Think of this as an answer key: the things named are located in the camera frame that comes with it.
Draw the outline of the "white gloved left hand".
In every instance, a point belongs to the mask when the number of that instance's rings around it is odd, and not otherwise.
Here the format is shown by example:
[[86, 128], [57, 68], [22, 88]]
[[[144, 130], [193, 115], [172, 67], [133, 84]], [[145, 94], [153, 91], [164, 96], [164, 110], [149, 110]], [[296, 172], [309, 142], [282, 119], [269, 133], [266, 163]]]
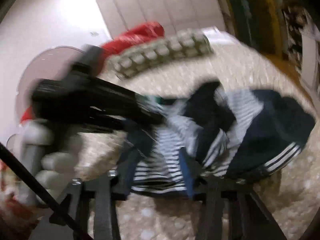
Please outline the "white gloved left hand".
[[63, 138], [53, 152], [40, 153], [53, 146], [56, 136], [43, 120], [27, 120], [21, 125], [14, 142], [14, 154], [35, 179], [54, 198], [75, 178], [75, 167], [83, 147], [78, 133]]

